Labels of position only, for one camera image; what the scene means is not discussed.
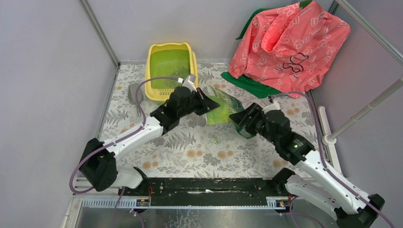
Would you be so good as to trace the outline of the green litter bag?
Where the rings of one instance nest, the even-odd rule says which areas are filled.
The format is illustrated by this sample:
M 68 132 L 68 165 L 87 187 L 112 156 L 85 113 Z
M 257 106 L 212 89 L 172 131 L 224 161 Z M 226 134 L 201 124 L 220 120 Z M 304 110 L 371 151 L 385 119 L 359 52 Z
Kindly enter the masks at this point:
M 254 135 L 246 132 L 229 117 L 231 114 L 245 110 L 241 101 L 211 85 L 208 85 L 205 88 L 207 96 L 220 105 L 218 108 L 208 112 L 205 115 L 207 125 L 231 123 L 239 135 L 242 135 L 247 139 L 254 137 Z

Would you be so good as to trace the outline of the silver metal scoop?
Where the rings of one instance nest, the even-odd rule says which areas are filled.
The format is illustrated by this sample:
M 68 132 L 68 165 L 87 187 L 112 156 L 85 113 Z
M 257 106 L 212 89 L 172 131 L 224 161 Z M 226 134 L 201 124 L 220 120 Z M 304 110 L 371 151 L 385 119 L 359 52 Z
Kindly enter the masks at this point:
M 139 83 L 133 83 L 128 86 L 128 100 L 136 106 L 136 113 L 139 116 L 143 116 L 140 104 L 144 100 L 144 95 Z

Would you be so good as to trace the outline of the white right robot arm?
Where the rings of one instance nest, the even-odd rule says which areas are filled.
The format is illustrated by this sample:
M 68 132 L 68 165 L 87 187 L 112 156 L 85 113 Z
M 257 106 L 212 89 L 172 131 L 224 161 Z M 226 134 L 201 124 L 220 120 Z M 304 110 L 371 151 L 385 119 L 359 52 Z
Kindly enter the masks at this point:
M 292 131 L 290 120 L 276 100 L 262 108 L 256 103 L 228 115 L 246 138 L 260 135 L 275 147 L 277 154 L 307 173 L 319 186 L 306 182 L 283 168 L 273 181 L 281 190 L 302 197 L 330 215 L 340 228 L 368 228 L 381 212 L 384 199 L 370 195 L 337 172 L 306 138 Z

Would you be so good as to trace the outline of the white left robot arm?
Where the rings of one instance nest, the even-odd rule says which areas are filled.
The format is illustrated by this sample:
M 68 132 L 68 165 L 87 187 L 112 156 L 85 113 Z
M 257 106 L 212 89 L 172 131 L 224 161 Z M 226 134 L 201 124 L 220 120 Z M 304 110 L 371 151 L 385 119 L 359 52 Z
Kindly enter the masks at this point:
M 200 88 L 192 91 L 184 86 L 177 87 L 165 103 L 150 113 L 144 124 L 105 142 L 96 138 L 89 140 L 76 170 L 91 184 L 90 190 L 101 192 L 114 183 L 136 188 L 143 180 L 141 174 L 135 168 L 118 168 L 117 161 L 175 128 L 182 117 L 209 112 L 209 102 Z

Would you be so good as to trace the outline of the green litter pile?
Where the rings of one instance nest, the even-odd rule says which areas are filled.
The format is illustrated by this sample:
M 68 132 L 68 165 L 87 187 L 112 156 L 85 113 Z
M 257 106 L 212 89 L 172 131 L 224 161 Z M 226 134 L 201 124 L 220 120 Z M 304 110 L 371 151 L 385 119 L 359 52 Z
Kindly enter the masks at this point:
M 191 73 L 191 71 L 190 71 L 189 67 L 180 67 L 180 68 L 174 69 L 168 75 L 168 77 L 171 77 L 174 79 L 163 79 L 160 86 L 162 89 L 175 88 L 180 85 L 180 83 L 177 82 L 177 79 L 178 78 L 185 79 L 190 73 Z

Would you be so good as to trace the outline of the yellow litter box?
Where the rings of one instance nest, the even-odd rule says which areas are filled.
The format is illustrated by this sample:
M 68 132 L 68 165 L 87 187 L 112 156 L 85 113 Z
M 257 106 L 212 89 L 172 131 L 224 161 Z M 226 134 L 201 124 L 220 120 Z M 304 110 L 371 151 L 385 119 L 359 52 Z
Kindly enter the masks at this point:
M 152 79 L 144 85 L 147 98 L 164 102 L 178 86 L 177 80 L 159 79 L 173 77 L 185 79 L 188 75 L 198 75 L 196 55 L 186 43 L 164 43 L 151 45 L 148 51 L 145 79 Z

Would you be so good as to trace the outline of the green cloth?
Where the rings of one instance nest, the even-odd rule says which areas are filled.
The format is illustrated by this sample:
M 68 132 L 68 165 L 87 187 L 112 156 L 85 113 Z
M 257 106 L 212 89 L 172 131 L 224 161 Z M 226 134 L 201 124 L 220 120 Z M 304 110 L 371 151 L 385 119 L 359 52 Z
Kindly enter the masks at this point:
M 253 18 L 259 14 L 260 12 L 269 10 L 271 8 L 260 8 L 255 10 L 252 15 L 247 20 L 246 24 L 244 25 L 240 35 L 235 38 L 236 40 L 240 40 L 243 38 L 247 28 L 249 27 L 250 23 L 252 22 Z M 256 82 L 253 79 L 246 77 L 245 75 L 240 76 L 239 78 L 233 78 L 229 72 L 221 73 L 221 77 L 226 81 L 232 83 L 233 85 L 246 90 L 247 92 L 251 93 L 252 95 L 256 96 L 257 98 L 263 99 L 268 97 L 269 95 L 276 95 L 280 94 L 281 91 L 272 88 L 270 86 L 264 85 L 262 83 Z

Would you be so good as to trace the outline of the floral table mat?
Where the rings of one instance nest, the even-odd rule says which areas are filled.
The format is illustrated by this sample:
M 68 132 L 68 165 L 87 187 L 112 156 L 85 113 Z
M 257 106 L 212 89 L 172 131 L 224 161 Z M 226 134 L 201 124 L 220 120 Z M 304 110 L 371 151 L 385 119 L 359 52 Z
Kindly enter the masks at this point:
M 267 99 L 244 92 L 221 77 L 229 64 L 198 64 L 199 87 L 213 86 L 237 98 L 244 108 L 251 103 L 261 107 Z M 136 106 L 128 100 L 128 86 L 144 81 L 145 64 L 121 65 L 99 139 L 116 137 L 136 127 L 143 120 Z M 304 97 L 276 99 L 293 131 L 318 147 L 314 117 Z M 294 170 L 303 178 L 309 175 L 295 170 L 280 158 L 274 146 L 256 136 L 246 139 L 231 123 L 207 125 L 205 116 L 195 114 L 181 118 L 173 130 L 130 151 L 118 165 L 138 167 L 148 177 L 171 178 L 272 178 L 282 168 Z

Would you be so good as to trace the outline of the white metal pole stand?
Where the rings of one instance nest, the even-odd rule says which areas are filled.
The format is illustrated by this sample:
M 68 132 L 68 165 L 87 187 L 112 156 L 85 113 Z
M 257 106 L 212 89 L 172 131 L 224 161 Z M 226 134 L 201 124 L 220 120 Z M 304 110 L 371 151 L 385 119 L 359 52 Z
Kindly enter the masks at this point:
M 353 126 L 356 122 L 361 120 L 366 114 L 375 109 L 380 103 L 390 97 L 393 93 L 398 91 L 403 86 L 403 78 L 397 79 L 391 86 L 389 86 L 385 91 L 383 91 L 380 95 L 378 95 L 373 101 L 368 103 L 364 108 L 362 108 L 358 113 L 353 115 L 347 122 L 345 122 L 341 127 L 335 130 L 333 133 L 330 129 L 330 124 L 328 121 L 328 117 L 326 114 L 326 109 L 324 106 L 319 106 L 317 108 L 318 116 L 322 128 L 322 139 L 320 140 L 326 148 L 328 149 L 328 156 L 330 159 L 331 165 L 342 174 L 340 161 L 337 155 L 335 144 L 337 142 L 337 137 L 341 135 L 341 133 L 345 132 L 348 128 Z

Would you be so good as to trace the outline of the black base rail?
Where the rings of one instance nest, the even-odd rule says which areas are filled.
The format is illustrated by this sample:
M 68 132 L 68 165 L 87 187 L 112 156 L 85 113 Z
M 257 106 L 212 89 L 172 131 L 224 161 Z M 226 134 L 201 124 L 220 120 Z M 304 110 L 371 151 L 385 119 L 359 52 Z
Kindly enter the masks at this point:
M 288 200 L 282 182 L 262 178 L 146 178 L 118 191 L 144 196 L 152 206 L 266 206 L 267 198 Z

